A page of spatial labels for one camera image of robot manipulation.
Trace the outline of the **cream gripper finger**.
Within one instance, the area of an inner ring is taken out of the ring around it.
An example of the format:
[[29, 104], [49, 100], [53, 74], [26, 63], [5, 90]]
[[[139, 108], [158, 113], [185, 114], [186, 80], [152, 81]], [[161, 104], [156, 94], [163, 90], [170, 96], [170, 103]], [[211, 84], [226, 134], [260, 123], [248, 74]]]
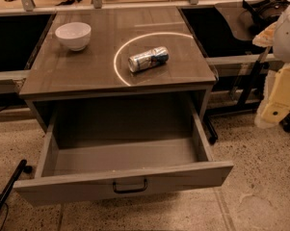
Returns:
[[254, 124], [266, 129], [278, 125], [290, 114], [290, 64], [284, 64], [279, 71], [268, 71], [263, 95]]
[[276, 26], [277, 24], [274, 22], [266, 27], [263, 31], [254, 37], [252, 44], [259, 47], [273, 46]]

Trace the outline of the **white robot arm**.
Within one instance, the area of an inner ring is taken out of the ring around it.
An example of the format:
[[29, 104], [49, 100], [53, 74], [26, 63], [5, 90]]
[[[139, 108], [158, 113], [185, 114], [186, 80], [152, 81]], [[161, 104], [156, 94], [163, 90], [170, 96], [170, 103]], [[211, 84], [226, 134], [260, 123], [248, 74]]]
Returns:
[[256, 35], [252, 43], [273, 47], [274, 56], [284, 62], [278, 71], [269, 71], [264, 85], [264, 99], [254, 123], [265, 129], [278, 125], [290, 113], [290, 5], [274, 22]]

